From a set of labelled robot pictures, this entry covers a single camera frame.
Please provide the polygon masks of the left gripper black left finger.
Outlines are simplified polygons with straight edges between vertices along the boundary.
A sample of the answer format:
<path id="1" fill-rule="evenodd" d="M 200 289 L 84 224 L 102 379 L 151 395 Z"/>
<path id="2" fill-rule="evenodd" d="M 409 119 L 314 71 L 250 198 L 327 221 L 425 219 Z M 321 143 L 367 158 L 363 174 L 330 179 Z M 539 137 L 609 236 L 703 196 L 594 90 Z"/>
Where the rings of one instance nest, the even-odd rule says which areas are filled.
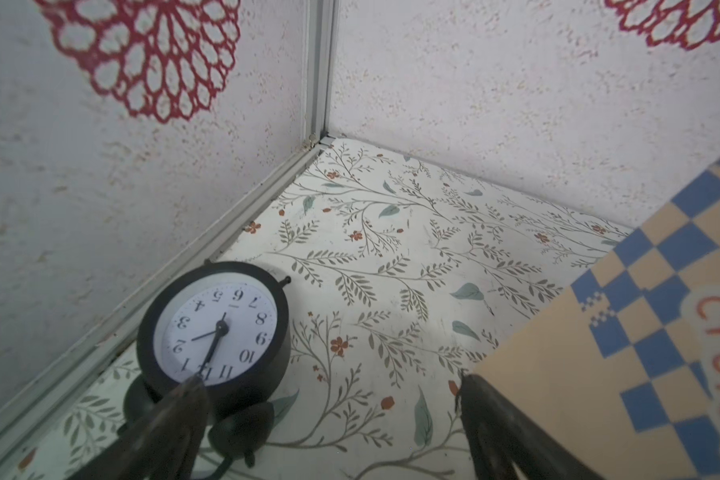
<path id="1" fill-rule="evenodd" d="M 196 376 L 159 396 L 139 376 L 124 401 L 118 439 L 73 479 L 189 479 L 205 433 L 210 399 Z"/>

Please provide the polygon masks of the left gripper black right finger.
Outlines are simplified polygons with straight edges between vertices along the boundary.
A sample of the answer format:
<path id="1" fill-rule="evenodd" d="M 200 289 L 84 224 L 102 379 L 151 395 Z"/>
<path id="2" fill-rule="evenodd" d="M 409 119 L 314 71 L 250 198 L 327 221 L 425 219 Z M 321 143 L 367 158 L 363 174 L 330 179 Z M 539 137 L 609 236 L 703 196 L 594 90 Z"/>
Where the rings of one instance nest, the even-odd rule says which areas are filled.
<path id="1" fill-rule="evenodd" d="M 483 377 L 460 377 L 460 412 L 478 479 L 599 479 Z"/>

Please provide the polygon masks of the checkered paper bag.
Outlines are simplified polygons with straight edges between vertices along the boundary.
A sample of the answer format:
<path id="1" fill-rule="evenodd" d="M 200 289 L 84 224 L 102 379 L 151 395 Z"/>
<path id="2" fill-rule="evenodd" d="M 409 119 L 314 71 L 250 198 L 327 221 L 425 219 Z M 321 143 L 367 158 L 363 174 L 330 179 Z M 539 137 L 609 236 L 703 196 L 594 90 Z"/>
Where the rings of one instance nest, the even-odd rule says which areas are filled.
<path id="1" fill-rule="evenodd" d="M 720 479 L 720 158 L 476 373 L 607 479 Z"/>

